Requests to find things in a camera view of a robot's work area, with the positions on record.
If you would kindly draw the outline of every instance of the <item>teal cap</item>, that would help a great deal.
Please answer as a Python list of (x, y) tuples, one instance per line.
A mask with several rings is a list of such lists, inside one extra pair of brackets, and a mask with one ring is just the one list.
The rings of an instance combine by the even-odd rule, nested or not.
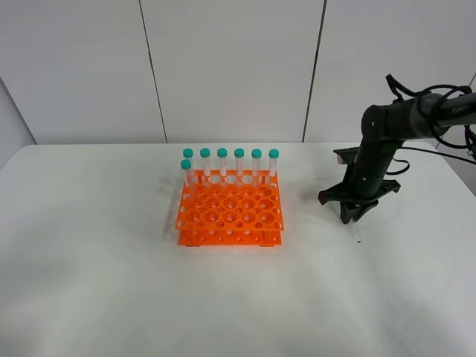
[(276, 150), (276, 149), (269, 150), (269, 157), (270, 158), (279, 158), (280, 157), (280, 151)]
[(182, 160), (182, 161), (181, 161), (180, 167), (181, 167), (183, 170), (189, 170), (189, 169), (192, 167), (192, 163), (190, 162), (190, 160), (185, 159), (185, 160)]
[(193, 156), (193, 150), (191, 148), (184, 149), (184, 158), (191, 158)]
[(227, 155), (226, 149), (224, 147), (218, 149), (217, 154), (219, 158), (226, 158), (226, 155)]
[(243, 150), (241, 147), (235, 149), (235, 158), (242, 158), (243, 156), (245, 156), (245, 150)]
[(200, 150), (200, 156), (203, 158), (209, 158), (210, 157), (210, 150), (206, 147)]
[(261, 150), (260, 149), (253, 149), (251, 152), (252, 158), (261, 158)]

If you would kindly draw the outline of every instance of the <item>test tube rack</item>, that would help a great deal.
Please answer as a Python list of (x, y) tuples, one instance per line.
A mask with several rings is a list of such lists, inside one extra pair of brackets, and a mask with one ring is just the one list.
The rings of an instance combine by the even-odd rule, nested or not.
[(178, 244), (200, 245), (281, 245), (284, 231), (277, 174), (267, 176), (261, 170), (256, 178), (244, 170), (237, 178), (235, 170), (221, 177), (211, 170), (195, 170), (193, 185), (184, 184), (177, 213)]

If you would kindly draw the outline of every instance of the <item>robotic arm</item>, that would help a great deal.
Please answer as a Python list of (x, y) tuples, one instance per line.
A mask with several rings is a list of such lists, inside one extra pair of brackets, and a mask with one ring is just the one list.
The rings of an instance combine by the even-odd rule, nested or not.
[[(335, 150), (347, 164), (344, 180), (319, 193), (322, 205), (329, 201), (341, 203), (341, 220), (347, 224), (357, 222), (366, 212), (379, 203), (389, 192), (397, 193), (400, 184), (385, 180), (385, 174), (395, 152), (409, 139), (436, 138), (444, 144), (468, 149), (476, 160), (476, 135), (469, 125), (476, 123), (476, 93), (468, 86), (432, 86), (412, 92), (398, 83), (391, 75), (387, 82), (397, 99), (388, 106), (369, 107), (361, 121), (362, 142), (359, 148)], [(433, 89), (451, 89), (447, 94), (431, 93)], [(403, 100), (397, 91), (412, 99)], [(463, 95), (448, 97), (456, 92)], [(451, 126), (465, 126), (466, 145), (453, 145), (440, 138)]]

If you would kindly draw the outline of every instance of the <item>table surface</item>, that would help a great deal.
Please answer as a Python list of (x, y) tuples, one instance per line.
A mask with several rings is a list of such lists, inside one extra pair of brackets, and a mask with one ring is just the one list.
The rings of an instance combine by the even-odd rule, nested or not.
[(401, 150), (400, 192), (342, 225), (317, 197), (352, 145), (224, 144), (247, 167), (280, 150), (278, 248), (176, 245), (185, 145), (21, 149), (0, 170), (0, 356), (476, 355), (476, 198)]

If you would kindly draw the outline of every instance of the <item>test tube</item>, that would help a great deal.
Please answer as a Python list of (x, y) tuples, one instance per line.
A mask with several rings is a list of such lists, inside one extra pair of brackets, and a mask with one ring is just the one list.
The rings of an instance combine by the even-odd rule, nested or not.
[(253, 175), (253, 181), (255, 184), (258, 183), (258, 178), (260, 176), (260, 159), (261, 159), (261, 150), (253, 149), (251, 151), (251, 157), (253, 158), (253, 165), (251, 174)]
[(273, 177), (276, 175), (276, 163), (277, 163), (277, 158), (279, 158), (280, 152), (277, 149), (271, 149), (269, 150), (269, 170), (268, 170), (268, 176)]
[(207, 177), (211, 175), (210, 171), (210, 150), (206, 147), (200, 150), (200, 156), (203, 158), (203, 175), (206, 177), (206, 181), (208, 181)]
[(185, 171), (185, 186), (192, 187), (193, 184), (193, 169), (192, 163), (189, 159), (184, 159), (180, 163), (180, 167)]
[(245, 157), (245, 150), (238, 148), (235, 149), (235, 159), (236, 159), (236, 169), (237, 169), (237, 178), (243, 176), (243, 158)]
[(218, 149), (217, 155), (218, 155), (218, 163), (220, 167), (220, 176), (221, 177), (226, 177), (226, 155), (227, 151), (224, 147)]
[(184, 149), (184, 158), (187, 158), (190, 160), (190, 163), (192, 164), (192, 170), (193, 168), (193, 150), (191, 148)]

